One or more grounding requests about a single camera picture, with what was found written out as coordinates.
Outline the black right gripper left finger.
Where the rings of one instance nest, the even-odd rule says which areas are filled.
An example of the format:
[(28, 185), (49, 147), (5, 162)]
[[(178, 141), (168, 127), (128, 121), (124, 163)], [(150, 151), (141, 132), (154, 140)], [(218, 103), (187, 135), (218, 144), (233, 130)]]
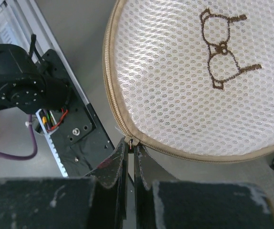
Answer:
[(84, 177), (1, 178), (0, 229), (120, 229), (128, 144)]

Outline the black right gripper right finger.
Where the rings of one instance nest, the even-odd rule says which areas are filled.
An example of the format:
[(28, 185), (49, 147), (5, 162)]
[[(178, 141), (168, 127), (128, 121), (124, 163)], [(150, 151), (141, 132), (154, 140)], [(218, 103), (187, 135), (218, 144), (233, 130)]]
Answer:
[(176, 179), (134, 147), (139, 229), (274, 229), (274, 208), (256, 185)]

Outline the white mesh bra laundry bag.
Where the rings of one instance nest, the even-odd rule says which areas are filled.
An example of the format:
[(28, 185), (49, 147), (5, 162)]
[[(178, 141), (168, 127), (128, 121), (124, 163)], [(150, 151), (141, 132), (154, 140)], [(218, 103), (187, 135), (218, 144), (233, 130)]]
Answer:
[(103, 72), (129, 144), (212, 163), (274, 151), (274, 0), (118, 0)]

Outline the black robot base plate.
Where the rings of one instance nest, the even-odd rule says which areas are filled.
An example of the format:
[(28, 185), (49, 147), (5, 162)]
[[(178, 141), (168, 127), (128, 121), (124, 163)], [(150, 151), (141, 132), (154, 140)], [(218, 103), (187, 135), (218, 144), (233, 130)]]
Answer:
[(113, 143), (91, 103), (80, 95), (57, 52), (49, 49), (43, 60), (37, 66), (66, 83), (70, 99), (63, 109), (41, 109), (36, 117), (62, 176), (84, 176), (113, 152)]

